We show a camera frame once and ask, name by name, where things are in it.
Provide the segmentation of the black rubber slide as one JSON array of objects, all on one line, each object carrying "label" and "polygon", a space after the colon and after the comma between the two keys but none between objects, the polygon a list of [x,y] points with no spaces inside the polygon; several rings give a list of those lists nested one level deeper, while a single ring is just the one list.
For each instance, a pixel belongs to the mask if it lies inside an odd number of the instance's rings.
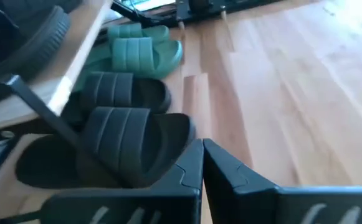
[{"label": "black rubber slide", "polygon": [[81,5],[83,0],[0,0],[0,9],[15,18],[48,9],[61,7],[64,12],[71,12]]},{"label": "black rubber slide", "polygon": [[61,117],[81,125],[99,106],[148,108],[162,114],[169,110],[171,93],[161,80],[136,77],[132,73],[88,72],[76,84]]},{"label": "black rubber slide", "polygon": [[15,18],[0,9],[0,78],[15,73],[30,79],[56,54],[70,27],[59,6]]},{"label": "black rubber slide", "polygon": [[157,181],[195,139],[183,113],[146,108],[95,108],[77,152],[57,135],[32,141],[16,164],[18,181],[42,189],[147,187]]}]

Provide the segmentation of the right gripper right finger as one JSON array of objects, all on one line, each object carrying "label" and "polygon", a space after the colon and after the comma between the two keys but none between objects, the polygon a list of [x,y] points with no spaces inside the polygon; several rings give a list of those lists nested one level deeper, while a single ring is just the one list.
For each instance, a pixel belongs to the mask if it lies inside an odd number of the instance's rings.
[{"label": "right gripper right finger", "polygon": [[362,224],[362,186],[282,187],[214,141],[203,144],[214,224]]}]

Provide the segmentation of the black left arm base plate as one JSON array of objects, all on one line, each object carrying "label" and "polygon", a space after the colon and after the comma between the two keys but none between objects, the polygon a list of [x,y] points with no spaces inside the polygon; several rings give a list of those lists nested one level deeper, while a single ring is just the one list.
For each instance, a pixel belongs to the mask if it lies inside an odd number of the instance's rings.
[{"label": "black left arm base plate", "polygon": [[176,18],[182,21],[202,19],[220,15],[222,12],[237,12],[279,1],[282,0],[210,0],[212,6],[208,10],[192,13],[188,0],[176,0]]}]

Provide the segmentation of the green rubber slide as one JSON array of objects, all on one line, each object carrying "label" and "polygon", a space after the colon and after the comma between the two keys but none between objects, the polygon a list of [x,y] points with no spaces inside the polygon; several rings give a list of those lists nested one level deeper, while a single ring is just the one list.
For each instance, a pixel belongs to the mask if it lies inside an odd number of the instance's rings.
[{"label": "green rubber slide", "polygon": [[164,79],[177,69],[182,56],[183,46],[178,40],[116,38],[92,48],[73,91],[80,90],[92,72],[132,73],[140,78]]},{"label": "green rubber slide", "polygon": [[166,26],[153,26],[142,28],[140,23],[112,25],[107,28],[109,40],[116,38],[150,38],[153,42],[162,42],[170,37]]}]

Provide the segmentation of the wooden shelf with black frame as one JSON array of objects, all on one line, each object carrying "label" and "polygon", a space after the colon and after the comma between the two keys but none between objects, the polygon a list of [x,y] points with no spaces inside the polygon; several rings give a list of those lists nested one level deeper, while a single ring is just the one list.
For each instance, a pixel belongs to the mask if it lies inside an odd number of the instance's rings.
[{"label": "wooden shelf with black frame", "polygon": [[[51,63],[31,83],[31,90],[56,115],[61,114],[85,60],[97,38],[105,14],[113,0],[83,0],[70,13],[71,26]],[[7,135],[13,124],[24,124],[37,118],[20,98],[12,96],[0,102],[0,135]],[[19,182],[15,175],[18,158],[39,134],[22,134],[14,149],[0,167],[0,218],[33,212],[57,189],[40,189]]]}]

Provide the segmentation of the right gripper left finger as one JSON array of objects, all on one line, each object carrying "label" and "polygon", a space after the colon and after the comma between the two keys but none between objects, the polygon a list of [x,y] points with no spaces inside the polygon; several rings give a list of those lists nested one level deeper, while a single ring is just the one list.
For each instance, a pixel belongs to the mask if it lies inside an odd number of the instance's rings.
[{"label": "right gripper left finger", "polygon": [[204,148],[194,140],[158,181],[139,189],[76,189],[48,199],[41,224],[200,224]]}]

